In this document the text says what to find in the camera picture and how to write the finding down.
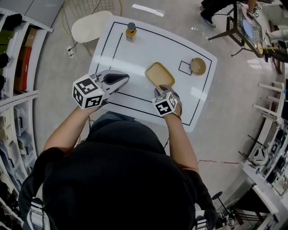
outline power strip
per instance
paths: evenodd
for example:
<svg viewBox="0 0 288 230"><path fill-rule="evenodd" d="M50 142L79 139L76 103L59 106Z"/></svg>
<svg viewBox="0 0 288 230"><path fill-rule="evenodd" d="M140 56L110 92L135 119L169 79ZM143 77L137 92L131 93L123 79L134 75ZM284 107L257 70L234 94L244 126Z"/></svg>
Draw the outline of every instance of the power strip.
<svg viewBox="0 0 288 230"><path fill-rule="evenodd" d="M71 50L71 46L67 46L67 52L68 52L68 56L70 58L73 58L74 52Z"/></svg>

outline tan bowl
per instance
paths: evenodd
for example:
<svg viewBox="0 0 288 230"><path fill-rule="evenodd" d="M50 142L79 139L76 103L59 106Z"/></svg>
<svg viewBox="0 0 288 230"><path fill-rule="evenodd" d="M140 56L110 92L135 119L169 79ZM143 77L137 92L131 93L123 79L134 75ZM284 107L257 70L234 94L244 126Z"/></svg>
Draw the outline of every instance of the tan bowl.
<svg viewBox="0 0 288 230"><path fill-rule="evenodd" d="M192 73L202 75L206 71L206 64L203 59L197 57L192 60L190 69L192 70Z"/></svg>

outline chair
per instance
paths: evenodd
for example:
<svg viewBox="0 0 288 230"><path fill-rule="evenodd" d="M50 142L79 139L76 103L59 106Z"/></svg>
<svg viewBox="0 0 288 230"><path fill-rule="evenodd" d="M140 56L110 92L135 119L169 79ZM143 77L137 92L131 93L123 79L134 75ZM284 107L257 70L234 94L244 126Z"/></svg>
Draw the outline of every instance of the chair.
<svg viewBox="0 0 288 230"><path fill-rule="evenodd" d="M257 108L261 113L263 113L266 118L273 119L273 120L277 120L278 118L281 118L281 113L282 113L284 100L285 100L284 83L273 81L272 86L265 85L265 84L258 84L258 86L269 89L269 90L273 90L275 92L279 92L281 93L281 95L280 95L280 98L268 96L267 99L265 99L269 102L275 102L278 104L276 111L266 109L256 104L253 104L253 107Z"/></svg>

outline floor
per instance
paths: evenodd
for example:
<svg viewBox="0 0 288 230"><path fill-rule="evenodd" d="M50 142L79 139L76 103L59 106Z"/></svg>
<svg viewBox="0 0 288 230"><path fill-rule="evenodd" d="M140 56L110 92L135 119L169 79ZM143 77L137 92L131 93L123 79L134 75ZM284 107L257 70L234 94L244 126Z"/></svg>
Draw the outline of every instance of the floor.
<svg viewBox="0 0 288 230"><path fill-rule="evenodd" d="M247 151L252 144L247 135L255 136L262 123L261 114L252 104L263 104L260 97L268 95L268 91L259 88L258 83L270 84L277 74L271 63L265 63L251 52L242 51L231 57L240 47L229 37L209 41L208 37L225 31L226 17L215 16L213 21L217 28L207 27L199 17L200 2L124 0L123 17L173 32L217 57L218 63L207 100L194 131L188 133L199 161L202 179L210 194L214 195L218 191L226 191L239 176L239 163L243 158L238 151ZM118 1L113 4L113 14L119 15ZM132 8L133 4L161 10L164 16ZM228 12L231 8L228 6L221 12ZM66 14L72 26L75 17L69 8ZM68 57L66 47L69 43L74 44L62 28L61 16L62 12L52 26L54 32L46 37L37 69L35 89L39 90L39 97L34 103L34 133L38 154L50 134L76 107L71 97L72 83L88 72L91 61L82 44L76 47L78 68L75 57ZM258 21L268 28L268 22L262 14ZM91 53L96 43L88 44ZM105 110L99 110L91 119L95 120L103 113ZM161 143L166 143L168 132L165 126L141 122L157 134ZM88 131L87 123L81 139L86 138ZM228 196L229 193L224 193L223 200Z"/></svg>

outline yellow tray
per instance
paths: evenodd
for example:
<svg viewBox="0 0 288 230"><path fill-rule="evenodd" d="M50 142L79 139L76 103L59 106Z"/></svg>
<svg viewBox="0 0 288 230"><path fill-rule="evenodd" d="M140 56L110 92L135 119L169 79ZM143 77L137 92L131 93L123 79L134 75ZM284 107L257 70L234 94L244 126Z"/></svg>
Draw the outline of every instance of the yellow tray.
<svg viewBox="0 0 288 230"><path fill-rule="evenodd" d="M169 86L174 85L175 79L172 74L159 62L155 62L145 71L146 77L157 87L166 84Z"/></svg>

